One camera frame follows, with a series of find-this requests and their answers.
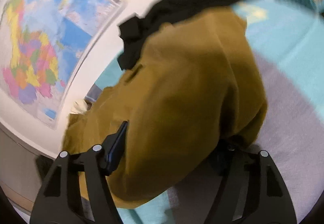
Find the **cream pillow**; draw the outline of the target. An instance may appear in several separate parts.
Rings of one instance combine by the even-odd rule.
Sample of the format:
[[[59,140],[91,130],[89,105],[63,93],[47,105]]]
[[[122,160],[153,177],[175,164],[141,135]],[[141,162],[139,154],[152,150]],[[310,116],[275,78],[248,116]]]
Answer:
[[[70,114],[83,114],[88,111],[89,105],[84,99],[78,99],[73,102]]]

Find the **black garment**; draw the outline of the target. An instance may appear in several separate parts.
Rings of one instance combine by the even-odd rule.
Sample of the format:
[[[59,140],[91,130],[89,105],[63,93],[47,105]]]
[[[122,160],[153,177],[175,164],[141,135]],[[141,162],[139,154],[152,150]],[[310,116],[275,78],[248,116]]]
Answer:
[[[159,0],[144,17],[134,14],[119,25],[124,50],[117,62],[121,70],[132,69],[141,56],[146,39],[164,23],[177,23],[210,7],[233,5],[241,0]]]

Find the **colourful wall map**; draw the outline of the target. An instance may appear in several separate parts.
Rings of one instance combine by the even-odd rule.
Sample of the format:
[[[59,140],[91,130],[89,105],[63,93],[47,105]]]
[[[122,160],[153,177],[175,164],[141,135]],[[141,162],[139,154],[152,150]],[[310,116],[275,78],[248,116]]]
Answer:
[[[80,65],[124,0],[1,0],[1,89],[54,127]]]

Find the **olive brown jacket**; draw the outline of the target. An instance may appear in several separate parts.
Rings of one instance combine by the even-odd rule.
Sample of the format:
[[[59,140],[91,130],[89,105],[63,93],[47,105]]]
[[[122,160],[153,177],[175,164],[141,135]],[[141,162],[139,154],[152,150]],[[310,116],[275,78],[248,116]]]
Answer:
[[[268,103],[246,27],[229,7],[163,24],[133,69],[70,116],[62,148],[71,154],[129,123],[107,178],[117,207],[136,208],[182,181],[219,141],[246,148],[256,140]]]

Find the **teal grey patterned bed sheet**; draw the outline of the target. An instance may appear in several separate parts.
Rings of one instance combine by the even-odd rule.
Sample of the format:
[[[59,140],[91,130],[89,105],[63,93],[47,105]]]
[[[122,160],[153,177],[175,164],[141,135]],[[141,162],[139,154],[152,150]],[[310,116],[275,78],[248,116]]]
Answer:
[[[268,98],[250,151],[269,152],[299,223],[323,223],[323,18],[284,0],[243,0],[233,9],[247,21]],[[124,223],[203,223],[220,181],[205,162],[152,201],[119,214]]]

